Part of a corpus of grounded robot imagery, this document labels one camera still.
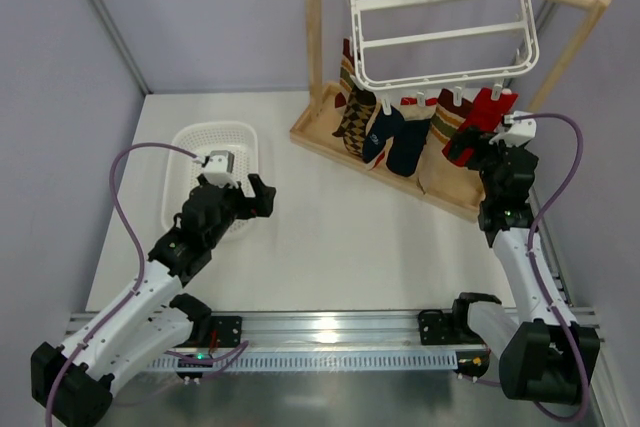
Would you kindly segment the beige striped green sock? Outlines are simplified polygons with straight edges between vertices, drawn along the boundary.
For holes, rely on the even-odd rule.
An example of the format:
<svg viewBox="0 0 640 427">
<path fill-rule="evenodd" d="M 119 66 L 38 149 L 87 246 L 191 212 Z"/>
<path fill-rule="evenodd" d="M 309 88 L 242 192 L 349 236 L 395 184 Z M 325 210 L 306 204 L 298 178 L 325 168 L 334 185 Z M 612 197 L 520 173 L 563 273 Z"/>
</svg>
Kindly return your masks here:
<svg viewBox="0 0 640 427">
<path fill-rule="evenodd" d="M 443 153 L 452 136 L 471 113 L 472 107 L 473 104 L 466 99 L 456 106 L 453 92 L 441 90 L 419 162 L 418 181 L 424 192 L 439 192 L 466 200 L 472 197 L 476 187 L 474 174 L 451 163 Z"/>
</svg>

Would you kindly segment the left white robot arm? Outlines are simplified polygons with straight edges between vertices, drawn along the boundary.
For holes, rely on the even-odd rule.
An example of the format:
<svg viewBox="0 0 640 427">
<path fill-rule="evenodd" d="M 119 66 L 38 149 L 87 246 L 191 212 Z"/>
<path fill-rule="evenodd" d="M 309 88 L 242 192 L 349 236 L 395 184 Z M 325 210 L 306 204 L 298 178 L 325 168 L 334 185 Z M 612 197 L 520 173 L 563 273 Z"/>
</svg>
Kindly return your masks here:
<svg viewBox="0 0 640 427">
<path fill-rule="evenodd" d="M 211 331 L 210 308 L 183 290 L 235 221 L 271 216 L 275 188 L 257 174 L 248 180 L 251 197 L 200 176 L 133 281 L 61 345 L 44 342 L 33 352 L 31 391 L 46 410 L 46 425 L 96 425 L 152 361 Z"/>
</svg>

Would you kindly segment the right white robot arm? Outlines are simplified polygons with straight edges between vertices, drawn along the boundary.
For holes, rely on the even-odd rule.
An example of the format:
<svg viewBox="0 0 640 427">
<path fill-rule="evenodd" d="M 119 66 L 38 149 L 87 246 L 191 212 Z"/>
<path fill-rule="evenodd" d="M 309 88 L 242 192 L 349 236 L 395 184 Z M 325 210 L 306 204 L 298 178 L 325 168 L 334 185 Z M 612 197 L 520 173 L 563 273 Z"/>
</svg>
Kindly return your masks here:
<svg viewBox="0 0 640 427">
<path fill-rule="evenodd" d="M 516 304 L 516 318 L 491 297 L 464 294 L 464 326 L 499 360 L 499 382 L 512 400 L 577 405 L 584 400 L 600 340 L 567 306 L 541 249 L 529 202 L 537 157 L 509 134 L 470 127 L 451 139 L 447 159 L 469 152 L 485 198 L 478 225 L 499 259 Z"/>
</svg>

